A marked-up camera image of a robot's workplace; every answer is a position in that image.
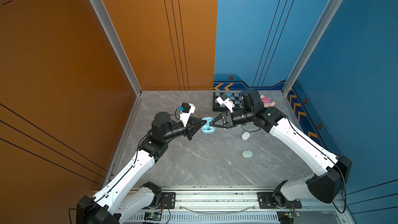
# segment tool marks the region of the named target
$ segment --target black mounting plate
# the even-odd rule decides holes
[[[157,206],[156,208],[152,208],[152,209],[162,209],[163,208],[162,200],[164,201],[165,206],[167,206],[169,209],[174,209],[174,207],[176,205],[176,193],[175,192],[162,192],[161,197],[160,197],[159,206]]]
[[[258,204],[260,204],[261,209],[278,208],[277,206],[274,205],[274,199],[273,199],[272,195],[273,195],[273,192],[258,192],[257,193],[257,200],[258,200]],[[296,209],[302,208],[300,200],[292,201],[292,205]]]

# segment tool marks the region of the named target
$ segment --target plush toy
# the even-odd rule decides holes
[[[264,107],[275,106],[275,102],[271,102],[271,99],[266,98],[264,95],[261,95],[260,98],[261,98],[261,101],[264,103]]]

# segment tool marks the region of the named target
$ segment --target orange panel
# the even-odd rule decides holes
[[[165,0],[103,2],[141,88],[183,90],[181,69],[177,75],[178,49],[173,52],[168,25],[174,22],[173,15],[166,12]]]
[[[217,0],[103,1],[143,90],[212,89]]]
[[[189,89],[213,88],[217,2],[179,0]]]
[[[0,140],[1,222],[66,224],[68,207],[101,188],[135,94],[89,0],[12,0],[0,12],[0,138],[70,170]]]

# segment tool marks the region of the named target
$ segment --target orange chevron arrow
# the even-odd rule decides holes
[[[292,98],[297,98],[295,95],[290,96],[290,104],[292,104]]]
[[[300,111],[298,111],[297,119],[298,119],[299,122],[300,122],[300,116],[301,116],[301,115],[307,116],[307,115],[305,114],[305,112],[300,112]]]
[[[299,103],[294,103],[293,105],[294,105],[293,112],[296,113],[296,107],[301,107],[301,105]]]
[[[219,90],[218,87],[221,86],[223,83],[218,84],[214,89]]]
[[[314,136],[314,137],[318,138],[318,136],[315,133],[308,132],[308,137],[311,137],[311,136]]]
[[[228,88],[229,88],[230,86],[232,86],[232,85],[233,85],[233,83],[231,83],[231,84],[229,84],[228,86],[224,87],[224,89],[229,91]]]

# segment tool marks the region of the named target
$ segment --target marble floor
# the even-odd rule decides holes
[[[134,155],[138,141],[151,127],[156,113],[174,113],[182,102],[193,103],[194,117],[216,117],[212,111],[213,91],[144,91],[133,127],[116,167],[118,173]],[[280,91],[260,91],[284,112],[296,126],[297,119],[287,99]],[[256,130],[253,124],[244,127]],[[154,167],[137,182],[137,186],[151,181],[158,186],[269,186],[275,187],[283,180],[294,180],[311,174],[310,168],[291,149],[265,131],[252,132],[242,141],[244,131],[240,126],[231,129],[217,128],[211,134],[199,130],[192,140],[178,137]],[[245,159],[241,153],[251,150],[253,157]]]

